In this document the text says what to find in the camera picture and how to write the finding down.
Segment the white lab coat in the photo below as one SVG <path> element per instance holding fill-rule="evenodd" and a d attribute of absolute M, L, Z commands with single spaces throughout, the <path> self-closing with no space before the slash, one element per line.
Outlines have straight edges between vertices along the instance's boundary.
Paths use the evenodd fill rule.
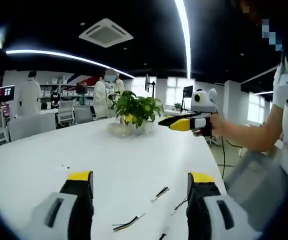
<path fill-rule="evenodd" d="M 95 84 L 93 106 L 97 119 L 115 117 L 116 110 L 111 109 L 113 101 L 109 99 L 109 95 L 118 91 L 124 91 L 124 83 L 120 79 L 117 79 L 116 83 L 108 83 L 101 79 Z"/>
<path fill-rule="evenodd" d="M 27 80 L 19 91 L 19 102 L 22 102 L 20 107 L 21 116 L 33 116 L 39 114 L 40 102 L 39 98 L 40 86 L 35 80 Z"/>

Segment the desk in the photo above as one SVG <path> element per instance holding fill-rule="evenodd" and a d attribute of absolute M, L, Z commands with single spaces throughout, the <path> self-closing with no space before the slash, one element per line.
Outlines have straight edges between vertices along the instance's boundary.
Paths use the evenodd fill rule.
<path fill-rule="evenodd" d="M 183 111 L 182 113 L 180 113 L 180 111 L 171 110 L 171 109 L 165 109 L 164 112 L 165 112 L 165 114 L 167 114 L 169 116 L 179 116 L 179 115 L 187 114 L 186 111 Z"/>
<path fill-rule="evenodd" d="M 53 114 L 57 114 L 58 113 L 58 109 L 54 108 L 54 109 L 44 109 L 44 110 L 41 110 L 40 111 L 40 114 L 50 114 L 50 113 L 53 113 Z"/>
<path fill-rule="evenodd" d="M 61 189 L 69 172 L 94 172 L 92 240 L 153 240 L 168 214 L 187 195 L 187 172 L 214 177 L 226 194 L 219 168 L 203 137 L 153 126 L 151 135 L 119 139 L 105 119 L 0 146 L 0 213 L 14 228 L 22 228 L 31 210 L 51 192 Z M 150 202 L 164 186 L 170 190 Z M 188 239 L 187 204 L 172 217 L 169 240 Z M 114 233 L 112 224 L 146 215 Z"/>

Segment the window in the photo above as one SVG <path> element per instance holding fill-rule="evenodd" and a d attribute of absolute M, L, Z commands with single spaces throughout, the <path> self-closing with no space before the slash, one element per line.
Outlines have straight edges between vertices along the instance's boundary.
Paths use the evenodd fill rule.
<path fill-rule="evenodd" d="M 137 77 L 132 80 L 132 92 L 135 93 L 137 96 L 141 97 L 151 97 L 153 92 L 153 86 L 149 85 L 149 93 L 145 91 L 145 77 Z M 156 77 L 150 77 L 150 82 L 156 82 Z"/>
<path fill-rule="evenodd" d="M 262 124 L 264 121 L 265 99 L 262 96 L 249 93 L 248 120 Z"/>
<path fill-rule="evenodd" d="M 170 77 L 167 79 L 166 89 L 166 105 L 173 106 L 175 103 L 182 103 L 184 87 L 194 86 L 194 79 L 186 78 L 174 78 Z M 186 109 L 191 107 L 191 98 L 184 98 L 184 104 Z"/>

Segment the green leaves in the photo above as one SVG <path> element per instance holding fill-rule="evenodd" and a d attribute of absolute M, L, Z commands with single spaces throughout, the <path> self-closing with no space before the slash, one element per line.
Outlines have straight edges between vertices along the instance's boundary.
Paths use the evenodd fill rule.
<path fill-rule="evenodd" d="M 116 116 L 133 115 L 132 123 L 136 128 L 141 126 L 144 121 L 154 121 L 156 115 L 163 113 L 161 101 L 153 97 L 136 96 L 132 91 L 124 91 L 116 103 Z"/>

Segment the sleeve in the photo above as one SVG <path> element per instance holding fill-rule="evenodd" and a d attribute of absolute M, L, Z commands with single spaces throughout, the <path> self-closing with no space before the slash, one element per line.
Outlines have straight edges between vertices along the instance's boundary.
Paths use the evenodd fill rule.
<path fill-rule="evenodd" d="M 282 66 L 280 65 L 277 68 L 275 76 L 274 76 L 273 104 L 283 109 L 285 102 L 283 101 L 283 97 L 279 95 L 280 92 L 278 91 L 279 79 L 280 79 L 280 75 L 281 75 L 281 68 L 282 68 Z"/>
<path fill-rule="evenodd" d="M 117 91 L 119 91 L 121 94 L 124 92 L 124 82 L 120 79 L 118 79 L 116 81 L 116 88 L 117 88 Z"/>
<path fill-rule="evenodd" d="M 95 84 L 94 88 L 94 103 L 97 105 L 107 105 L 106 102 L 106 87 L 105 85 L 101 82 L 98 81 Z"/>
<path fill-rule="evenodd" d="M 18 92 L 18 101 L 20 102 L 22 102 L 23 101 L 23 93 L 22 93 L 22 88 L 19 90 L 19 92 Z"/>

